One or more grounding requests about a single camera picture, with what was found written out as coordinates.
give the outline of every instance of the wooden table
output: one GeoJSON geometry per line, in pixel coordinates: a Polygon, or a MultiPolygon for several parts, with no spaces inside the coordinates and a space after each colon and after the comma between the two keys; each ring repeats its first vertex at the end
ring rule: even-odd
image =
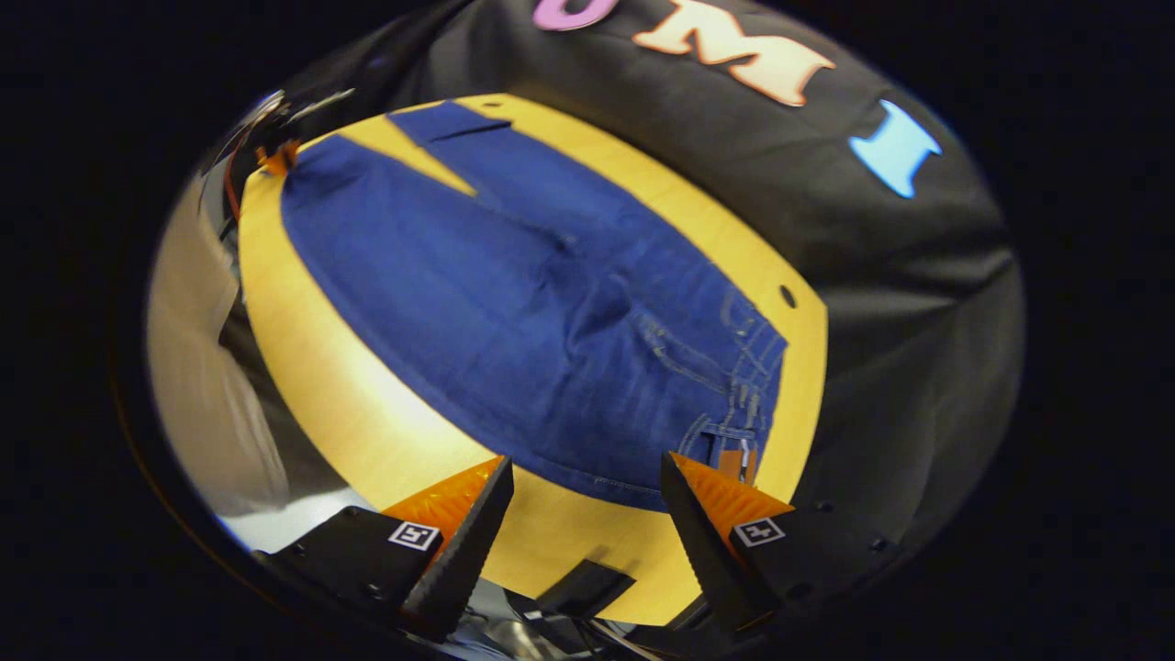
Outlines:
{"type": "MultiPolygon", "coordinates": [[[[721,204],[620,140],[508,94],[458,102],[483,115],[511,120],[515,130],[631,191],[709,256],[787,339],[774,425],[756,484],[790,500],[807,459],[824,391],[827,310],[811,286],[721,204]],[[791,290],[795,308],[785,303],[780,284],[791,290]]],[[[337,133],[474,194],[382,115],[337,133]]],[[[282,225],[282,182],[262,173],[248,181],[241,265],[249,317],[266,364],[309,438],[380,510],[494,457],[404,386],[337,313],[282,225]]],[[[536,598],[588,558],[636,579],[599,616],[642,625],[665,625],[700,594],[667,514],[595,500],[517,466],[515,483],[513,501],[483,578],[536,598]]]]}

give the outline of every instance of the letter m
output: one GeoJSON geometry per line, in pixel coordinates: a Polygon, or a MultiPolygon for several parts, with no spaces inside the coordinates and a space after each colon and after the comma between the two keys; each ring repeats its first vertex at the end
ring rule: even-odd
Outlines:
{"type": "Polygon", "coordinates": [[[744,65],[730,68],[739,82],[758,89],[780,103],[803,106],[804,86],[821,68],[837,68],[831,60],[784,36],[747,36],[734,16],[696,0],[672,0],[677,9],[651,32],[632,40],[653,50],[684,55],[692,48],[692,34],[698,46],[698,60],[719,65],[753,55],[744,65]]]}

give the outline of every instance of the black cloth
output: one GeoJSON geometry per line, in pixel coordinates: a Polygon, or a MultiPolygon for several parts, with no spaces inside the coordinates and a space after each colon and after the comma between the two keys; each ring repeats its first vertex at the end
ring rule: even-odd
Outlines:
{"type": "Polygon", "coordinates": [[[314,100],[307,135],[380,112],[509,92],[586,120],[700,186],[772,243],[828,305],[825,397],[794,504],[852,508],[907,551],[974,488],[1006,432],[1023,360],[1020,269],[966,147],[914,96],[797,21],[716,0],[747,35],[833,60],[787,107],[725,65],[642,48],[674,5],[626,0],[600,22],[544,32],[533,2],[448,0],[388,25],[283,88],[314,100]],[[898,103],[942,148],[895,195],[855,160],[898,103]]]}

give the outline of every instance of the red wire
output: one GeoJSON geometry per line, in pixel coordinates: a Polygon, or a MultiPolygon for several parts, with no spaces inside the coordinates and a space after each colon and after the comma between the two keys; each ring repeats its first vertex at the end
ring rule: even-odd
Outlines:
{"type": "Polygon", "coordinates": [[[241,205],[236,201],[236,193],[233,191],[233,161],[236,160],[236,153],[241,150],[241,144],[244,144],[250,133],[253,133],[251,126],[233,148],[233,153],[228,156],[228,164],[224,167],[224,191],[228,194],[228,205],[233,209],[233,218],[239,223],[241,222],[241,205]]]}

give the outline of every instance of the jeans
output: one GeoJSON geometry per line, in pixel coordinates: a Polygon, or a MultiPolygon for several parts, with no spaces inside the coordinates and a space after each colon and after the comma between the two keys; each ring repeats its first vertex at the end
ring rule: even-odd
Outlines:
{"type": "Polygon", "coordinates": [[[665,451],[763,456],[787,343],[689,240],[508,121],[451,102],[388,120],[477,194],[334,135],[281,210],[405,385],[518,466],[631,507],[665,511],[665,451]]]}

